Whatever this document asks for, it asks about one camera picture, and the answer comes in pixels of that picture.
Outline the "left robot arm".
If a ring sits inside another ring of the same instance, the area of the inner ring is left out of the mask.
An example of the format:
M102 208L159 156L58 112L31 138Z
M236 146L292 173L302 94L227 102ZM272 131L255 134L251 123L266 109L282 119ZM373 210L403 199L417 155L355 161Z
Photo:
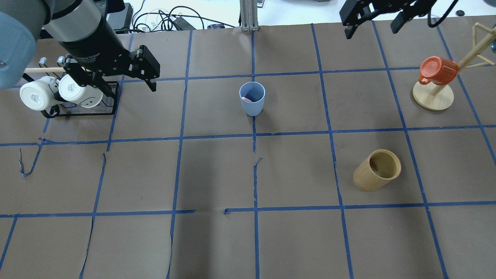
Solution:
M34 58L44 29L67 52L64 70L80 86L110 96L105 76L125 75L157 89L160 64L141 45L129 51L107 22L124 10L122 0L2 0L0 2L0 86L13 87Z

